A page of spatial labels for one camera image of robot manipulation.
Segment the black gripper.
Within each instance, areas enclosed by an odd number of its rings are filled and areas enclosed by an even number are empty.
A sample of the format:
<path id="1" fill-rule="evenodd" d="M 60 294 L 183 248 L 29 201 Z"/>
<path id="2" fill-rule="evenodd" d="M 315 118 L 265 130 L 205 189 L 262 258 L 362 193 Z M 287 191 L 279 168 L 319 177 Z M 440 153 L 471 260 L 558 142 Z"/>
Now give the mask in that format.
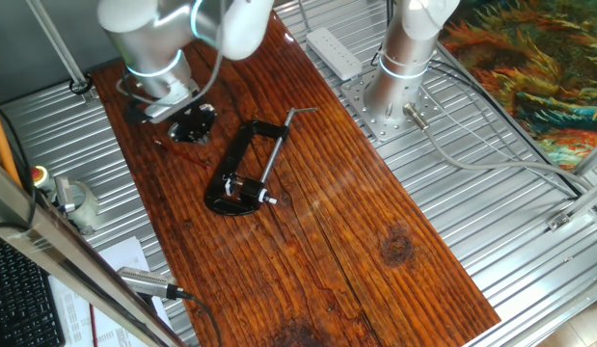
<path id="1" fill-rule="evenodd" d="M 187 106 L 174 114 L 174 123 L 168 129 L 168 136 L 174 142 L 196 141 L 206 145 L 217 112 L 209 103 Z"/>

